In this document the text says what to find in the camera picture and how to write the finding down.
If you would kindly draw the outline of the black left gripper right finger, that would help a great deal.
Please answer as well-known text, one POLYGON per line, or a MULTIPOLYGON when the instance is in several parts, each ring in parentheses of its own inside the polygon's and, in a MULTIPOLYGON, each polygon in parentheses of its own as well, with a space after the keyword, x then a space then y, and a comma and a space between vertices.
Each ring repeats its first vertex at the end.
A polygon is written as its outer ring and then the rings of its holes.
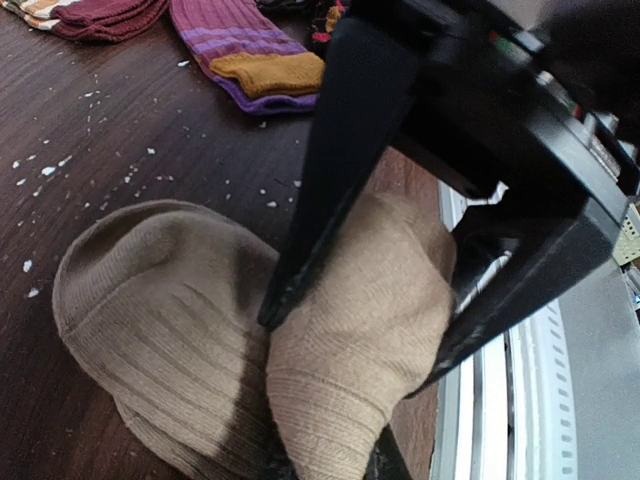
POLYGON ((424 387, 583 280, 611 257, 630 198, 619 189, 507 189, 472 205, 452 231, 422 221, 460 310, 424 387))

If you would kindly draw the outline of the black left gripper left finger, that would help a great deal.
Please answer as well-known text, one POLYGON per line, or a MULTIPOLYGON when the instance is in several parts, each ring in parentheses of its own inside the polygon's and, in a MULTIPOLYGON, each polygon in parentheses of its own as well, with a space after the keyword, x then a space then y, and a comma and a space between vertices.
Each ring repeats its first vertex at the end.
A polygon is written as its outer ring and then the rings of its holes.
POLYGON ((397 20, 349 14, 332 36, 301 187, 258 322, 277 329, 302 300, 333 239, 413 104, 420 45, 397 20))

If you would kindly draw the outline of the tan ribbed sock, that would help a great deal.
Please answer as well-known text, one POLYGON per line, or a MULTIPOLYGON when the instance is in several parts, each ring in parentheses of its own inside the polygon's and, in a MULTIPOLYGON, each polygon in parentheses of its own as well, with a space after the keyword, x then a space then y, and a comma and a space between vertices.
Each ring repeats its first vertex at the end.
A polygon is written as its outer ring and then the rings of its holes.
POLYGON ((130 431, 193 479, 256 479, 282 445, 301 479, 361 479, 427 378, 453 310, 440 219, 362 196, 283 325, 257 322, 276 251, 207 208, 117 210, 70 246, 59 336, 130 431))

